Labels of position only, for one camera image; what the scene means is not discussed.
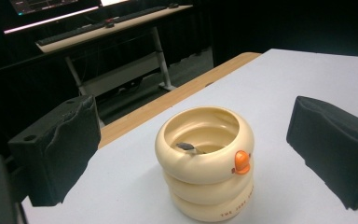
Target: white tabletop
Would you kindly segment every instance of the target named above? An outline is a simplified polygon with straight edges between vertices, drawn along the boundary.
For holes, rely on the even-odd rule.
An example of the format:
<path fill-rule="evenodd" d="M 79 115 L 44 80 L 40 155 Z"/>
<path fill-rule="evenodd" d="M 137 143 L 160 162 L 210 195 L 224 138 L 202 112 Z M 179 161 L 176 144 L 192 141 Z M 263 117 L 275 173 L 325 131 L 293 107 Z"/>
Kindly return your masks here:
<path fill-rule="evenodd" d="M 226 223 L 357 223 L 339 198 L 286 143 L 298 95 L 358 117 L 358 57 L 272 49 L 103 147 L 54 207 L 23 206 L 37 223 L 197 223 L 173 205 L 154 142 L 171 116 L 200 105 L 241 114 L 255 133 L 255 189 Z"/>

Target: computer screen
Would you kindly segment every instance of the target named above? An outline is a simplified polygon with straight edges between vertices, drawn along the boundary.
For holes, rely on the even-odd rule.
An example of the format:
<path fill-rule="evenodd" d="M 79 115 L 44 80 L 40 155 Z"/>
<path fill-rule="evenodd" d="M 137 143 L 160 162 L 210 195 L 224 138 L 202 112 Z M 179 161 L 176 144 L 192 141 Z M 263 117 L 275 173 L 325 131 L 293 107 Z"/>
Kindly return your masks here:
<path fill-rule="evenodd" d="M 0 28 L 7 35 L 91 12 L 100 5 L 100 0 L 0 0 Z"/>
<path fill-rule="evenodd" d="M 118 4 L 121 2 L 127 2 L 127 1 L 129 1 L 129 0 L 101 0 L 101 5 L 103 7 L 108 7 L 108 6 L 111 6 L 114 4 Z"/>

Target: black padded object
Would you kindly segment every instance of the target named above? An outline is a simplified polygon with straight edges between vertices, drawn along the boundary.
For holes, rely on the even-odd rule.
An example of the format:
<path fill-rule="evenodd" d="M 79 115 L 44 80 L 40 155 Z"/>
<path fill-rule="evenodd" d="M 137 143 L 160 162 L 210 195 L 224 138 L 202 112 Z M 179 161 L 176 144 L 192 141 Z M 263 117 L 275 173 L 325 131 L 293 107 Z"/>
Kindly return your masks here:
<path fill-rule="evenodd" d="M 286 140 L 347 209 L 358 209 L 358 118 L 298 96 Z"/>
<path fill-rule="evenodd" d="M 30 177 L 33 206 L 62 203 L 85 171 L 100 140 L 92 96 L 62 103 L 12 138 L 8 145 L 16 163 L 24 166 Z"/>

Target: cream ring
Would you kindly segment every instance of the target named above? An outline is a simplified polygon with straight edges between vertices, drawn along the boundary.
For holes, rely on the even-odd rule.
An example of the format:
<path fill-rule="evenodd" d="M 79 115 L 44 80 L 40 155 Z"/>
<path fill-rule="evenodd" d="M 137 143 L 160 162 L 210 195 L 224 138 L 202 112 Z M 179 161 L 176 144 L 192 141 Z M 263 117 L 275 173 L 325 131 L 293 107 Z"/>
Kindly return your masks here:
<path fill-rule="evenodd" d="M 251 179 L 249 185 L 238 197 L 226 203 L 213 205 L 191 203 L 179 198 L 173 192 L 171 192 L 171 196 L 179 210 L 189 217 L 206 222 L 223 221 L 235 217 L 242 210 L 252 195 L 253 185 L 254 180 Z"/>
<path fill-rule="evenodd" d="M 186 142 L 206 154 L 194 155 L 176 147 Z M 169 175 L 191 184 L 214 184 L 235 175 L 239 151 L 251 155 L 254 135 L 238 114 L 222 107 L 189 109 L 169 119 L 156 138 L 156 156 Z"/>
<path fill-rule="evenodd" d="M 253 176 L 254 160 L 251 159 L 252 169 L 246 175 L 234 175 L 229 180 L 210 185 L 194 185 L 175 179 L 164 172 L 164 179 L 176 196 L 198 204 L 219 204 L 234 199 L 248 186 Z"/>

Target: small orange knob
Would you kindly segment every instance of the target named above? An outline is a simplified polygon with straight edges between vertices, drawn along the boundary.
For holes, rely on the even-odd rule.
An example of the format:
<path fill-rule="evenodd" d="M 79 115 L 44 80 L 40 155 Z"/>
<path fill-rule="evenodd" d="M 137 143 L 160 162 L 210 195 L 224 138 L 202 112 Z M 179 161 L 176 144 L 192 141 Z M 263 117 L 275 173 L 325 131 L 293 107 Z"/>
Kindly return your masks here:
<path fill-rule="evenodd" d="M 238 151 L 235 154 L 235 174 L 246 175 L 251 169 L 249 154 L 245 151 Z"/>

